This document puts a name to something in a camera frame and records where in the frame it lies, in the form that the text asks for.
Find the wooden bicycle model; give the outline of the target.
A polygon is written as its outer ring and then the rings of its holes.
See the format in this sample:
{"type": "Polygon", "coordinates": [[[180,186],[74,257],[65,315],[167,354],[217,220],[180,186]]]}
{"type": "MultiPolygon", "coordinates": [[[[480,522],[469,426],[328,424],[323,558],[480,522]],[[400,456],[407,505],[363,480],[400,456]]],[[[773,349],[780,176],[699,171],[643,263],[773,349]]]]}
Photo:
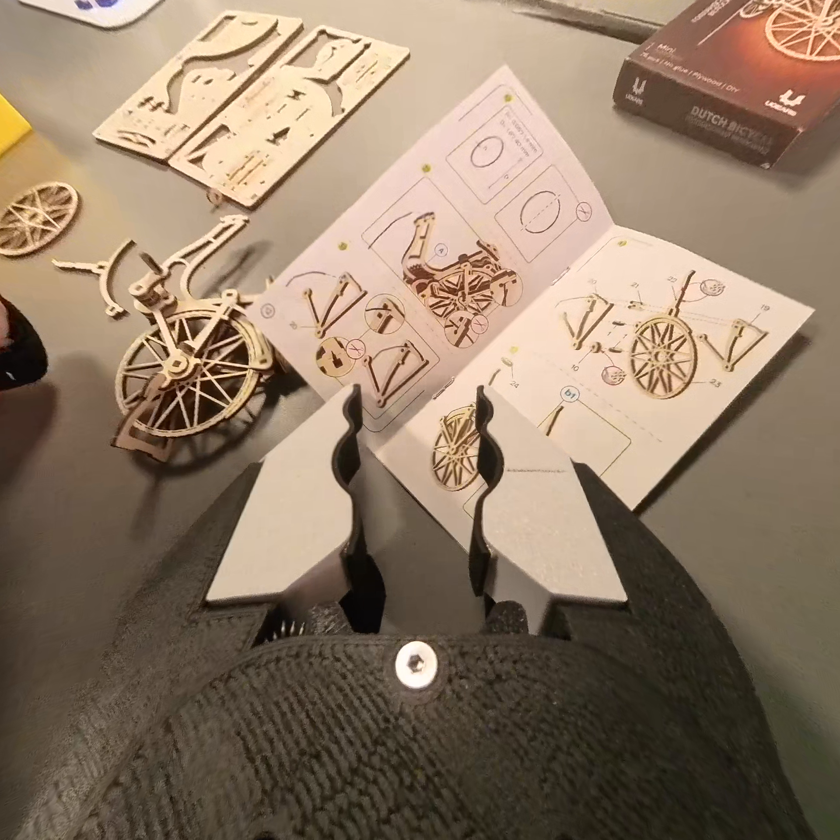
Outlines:
{"type": "Polygon", "coordinates": [[[167,461],[176,440],[239,414],[288,363],[249,317],[257,294],[231,287],[192,292],[194,274],[242,233],[244,214],[219,218],[204,236],[163,261],[141,251],[145,274],[129,285],[150,327],[132,342],[115,377],[121,421],[111,446],[167,461]]]}

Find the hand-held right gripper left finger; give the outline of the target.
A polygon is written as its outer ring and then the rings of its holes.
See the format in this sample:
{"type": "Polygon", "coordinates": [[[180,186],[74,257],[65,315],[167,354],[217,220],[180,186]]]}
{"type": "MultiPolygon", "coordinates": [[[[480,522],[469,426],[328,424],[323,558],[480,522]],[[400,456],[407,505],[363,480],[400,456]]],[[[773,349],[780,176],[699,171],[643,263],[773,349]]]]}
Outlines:
{"type": "Polygon", "coordinates": [[[352,629],[378,634],[385,584],[351,488],[361,467],[361,387],[347,385],[259,464],[206,600],[268,603],[302,623],[339,603],[352,629]]]}

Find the wooden curved fender part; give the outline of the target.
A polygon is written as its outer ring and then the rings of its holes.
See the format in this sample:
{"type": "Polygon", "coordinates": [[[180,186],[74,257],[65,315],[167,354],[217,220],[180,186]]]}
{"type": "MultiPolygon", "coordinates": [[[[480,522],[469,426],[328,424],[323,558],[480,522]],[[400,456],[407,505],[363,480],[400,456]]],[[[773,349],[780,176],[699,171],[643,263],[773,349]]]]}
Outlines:
{"type": "Polygon", "coordinates": [[[72,271],[96,277],[98,293],[104,304],[104,311],[108,318],[118,320],[128,314],[127,309],[119,305],[112,296],[112,278],[116,274],[120,261],[136,245],[131,238],[126,239],[105,260],[95,262],[52,259],[51,264],[58,270],[72,271]]]}

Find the dark red product box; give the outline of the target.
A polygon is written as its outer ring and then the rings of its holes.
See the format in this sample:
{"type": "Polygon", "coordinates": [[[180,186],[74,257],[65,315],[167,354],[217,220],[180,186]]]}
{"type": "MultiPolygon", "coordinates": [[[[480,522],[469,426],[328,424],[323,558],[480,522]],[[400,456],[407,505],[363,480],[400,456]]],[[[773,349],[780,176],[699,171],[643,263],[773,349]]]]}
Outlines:
{"type": "Polygon", "coordinates": [[[764,170],[838,125],[839,2],[694,2],[625,58],[617,110],[764,170]]]}

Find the assembly instruction booklet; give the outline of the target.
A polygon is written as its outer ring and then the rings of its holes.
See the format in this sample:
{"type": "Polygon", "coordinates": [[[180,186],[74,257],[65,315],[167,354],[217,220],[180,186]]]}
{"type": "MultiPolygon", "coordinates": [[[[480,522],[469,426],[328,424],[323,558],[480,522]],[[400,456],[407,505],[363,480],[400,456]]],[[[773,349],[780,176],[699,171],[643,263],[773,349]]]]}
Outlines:
{"type": "Polygon", "coordinates": [[[616,225],[508,68],[276,278],[255,320],[441,521],[471,514],[488,385],[636,508],[813,309],[616,225]]]}

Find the wooden book stand white base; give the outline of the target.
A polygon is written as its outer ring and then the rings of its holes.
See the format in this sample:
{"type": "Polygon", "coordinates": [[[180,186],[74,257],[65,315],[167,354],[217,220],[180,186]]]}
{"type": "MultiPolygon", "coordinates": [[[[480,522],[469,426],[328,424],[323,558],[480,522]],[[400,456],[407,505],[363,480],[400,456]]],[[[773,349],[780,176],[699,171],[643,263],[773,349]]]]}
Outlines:
{"type": "Polygon", "coordinates": [[[161,4],[161,1],[122,1],[118,7],[102,9],[101,14],[81,11],[75,6],[74,1],[20,1],[20,3],[95,28],[115,29],[131,25],[161,4]]]}

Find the yellow storage bin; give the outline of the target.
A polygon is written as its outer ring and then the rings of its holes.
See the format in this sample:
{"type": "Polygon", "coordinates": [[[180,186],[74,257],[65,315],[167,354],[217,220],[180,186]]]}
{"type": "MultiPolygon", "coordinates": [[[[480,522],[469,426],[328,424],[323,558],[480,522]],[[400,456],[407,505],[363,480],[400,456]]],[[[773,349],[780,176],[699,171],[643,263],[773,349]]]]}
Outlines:
{"type": "Polygon", "coordinates": [[[0,155],[4,156],[17,143],[32,133],[32,126],[16,108],[0,96],[0,155]]]}

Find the wooden spoked wheel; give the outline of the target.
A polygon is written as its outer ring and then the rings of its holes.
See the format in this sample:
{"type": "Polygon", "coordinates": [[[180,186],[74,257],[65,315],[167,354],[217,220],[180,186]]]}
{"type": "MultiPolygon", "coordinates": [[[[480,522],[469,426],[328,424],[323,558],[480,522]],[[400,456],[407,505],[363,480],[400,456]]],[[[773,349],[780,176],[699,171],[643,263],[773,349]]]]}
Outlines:
{"type": "Polygon", "coordinates": [[[18,194],[1,213],[1,256],[18,258],[46,248],[73,224],[81,206],[77,189],[43,182],[18,194]]]}

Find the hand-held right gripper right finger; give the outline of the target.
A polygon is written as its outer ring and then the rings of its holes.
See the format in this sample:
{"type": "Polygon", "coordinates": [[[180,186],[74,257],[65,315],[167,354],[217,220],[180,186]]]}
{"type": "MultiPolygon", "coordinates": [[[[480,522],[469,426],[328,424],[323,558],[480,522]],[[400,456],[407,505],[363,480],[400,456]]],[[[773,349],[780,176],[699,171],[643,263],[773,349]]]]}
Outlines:
{"type": "Polygon", "coordinates": [[[572,459],[491,387],[478,386],[475,419],[486,488],[469,541],[474,593],[520,605],[531,635],[559,604],[625,606],[572,459]]]}

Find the wooden parts sheet with slots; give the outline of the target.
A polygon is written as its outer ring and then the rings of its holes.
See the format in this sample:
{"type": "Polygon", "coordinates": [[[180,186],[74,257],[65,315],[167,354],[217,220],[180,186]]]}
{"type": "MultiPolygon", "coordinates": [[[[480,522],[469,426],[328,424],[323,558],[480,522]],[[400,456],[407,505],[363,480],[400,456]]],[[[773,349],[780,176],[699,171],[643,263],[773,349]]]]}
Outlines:
{"type": "Polygon", "coordinates": [[[254,208],[410,56],[329,26],[311,31],[170,159],[170,167],[254,208]]]}

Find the wooden parts sheet curved cutout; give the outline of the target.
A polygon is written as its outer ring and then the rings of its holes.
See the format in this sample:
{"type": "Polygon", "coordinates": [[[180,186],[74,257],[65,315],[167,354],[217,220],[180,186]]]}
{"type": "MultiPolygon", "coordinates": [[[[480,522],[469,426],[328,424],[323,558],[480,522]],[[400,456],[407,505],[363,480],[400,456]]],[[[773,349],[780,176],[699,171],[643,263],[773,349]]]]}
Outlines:
{"type": "Polygon", "coordinates": [[[166,162],[303,30],[299,17],[227,10],[94,131],[95,140],[166,162]]]}

